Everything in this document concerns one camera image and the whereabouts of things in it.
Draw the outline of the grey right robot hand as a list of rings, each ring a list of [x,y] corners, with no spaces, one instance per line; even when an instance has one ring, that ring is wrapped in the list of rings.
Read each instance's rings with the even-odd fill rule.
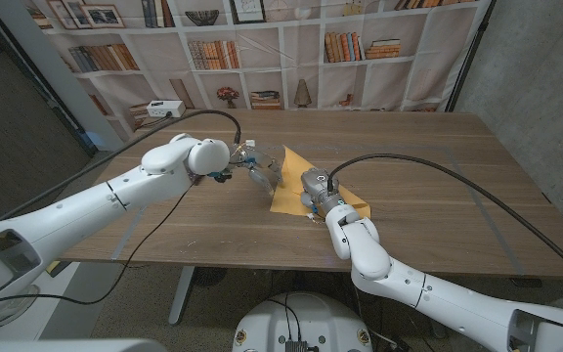
[[[332,180],[332,190],[328,189],[329,174],[325,169],[310,168],[301,174],[300,180],[303,192],[300,195],[301,203],[316,211],[317,209],[326,216],[335,206],[344,205],[346,201],[338,191],[338,180]]]

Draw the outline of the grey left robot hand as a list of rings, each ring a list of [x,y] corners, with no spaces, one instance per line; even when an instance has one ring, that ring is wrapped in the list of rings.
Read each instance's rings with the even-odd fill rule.
[[[233,177],[233,170],[236,168],[245,168],[249,178],[260,185],[270,197],[275,194],[275,188],[264,171],[269,170],[274,174],[278,183],[283,181],[279,163],[271,155],[257,149],[254,140],[233,144],[230,147],[228,165],[222,171],[215,173],[213,178],[218,183],[224,183]]]

